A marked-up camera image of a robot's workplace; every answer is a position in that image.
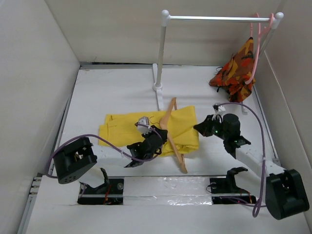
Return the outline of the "wooden clothes hanger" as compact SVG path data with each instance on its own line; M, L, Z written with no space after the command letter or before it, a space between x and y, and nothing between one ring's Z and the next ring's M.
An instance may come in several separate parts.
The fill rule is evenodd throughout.
M178 151L178 148L176 147L174 139L173 139L170 131L168 130L168 122L169 122L169 119L171 117L172 110L177 110L176 97L171 99L171 102L170 102L169 107L166 111L166 114L159 121L151 122L151 118L153 118L154 116L148 117L148 120L151 124L158 123L158 125L160 126L160 129L167 130L167 140L168 140L168 142L171 146L171 149L173 150L173 153L177 159L177 162L179 164L179 168L180 168L182 173L187 174L188 171L187 171L186 164L185 164L184 154L181 154Z

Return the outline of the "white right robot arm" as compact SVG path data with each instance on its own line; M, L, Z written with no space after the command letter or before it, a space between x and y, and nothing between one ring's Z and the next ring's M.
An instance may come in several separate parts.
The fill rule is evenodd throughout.
M194 129L204 137L223 140L227 153L245 164L239 172L251 170L260 178L259 196L269 213L277 220L309 210L310 204L300 173L287 170L266 159L240 132L240 121L234 114L208 115Z

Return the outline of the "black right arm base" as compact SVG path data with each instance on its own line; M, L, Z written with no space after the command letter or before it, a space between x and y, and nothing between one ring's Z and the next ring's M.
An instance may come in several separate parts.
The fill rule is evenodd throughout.
M228 184L225 177L212 177L206 191L212 195L214 205L242 204L254 206L256 197L246 190Z

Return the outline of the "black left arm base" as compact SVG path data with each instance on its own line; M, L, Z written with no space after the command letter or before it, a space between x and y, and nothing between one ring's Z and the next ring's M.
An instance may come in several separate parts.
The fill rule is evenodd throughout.
M80 184L77 203L80 205L123 205L123 177L110 177L110 183L96 188Z

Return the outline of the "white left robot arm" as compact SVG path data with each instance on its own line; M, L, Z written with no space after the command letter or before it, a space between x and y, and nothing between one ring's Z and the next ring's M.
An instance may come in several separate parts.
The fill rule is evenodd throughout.
M78 181L101 194L109 186L106 166L135 168L161 155L168 131L140 123L136 127L144 140L124 148L94 134L76 136L62 144L50 156L59 184Z

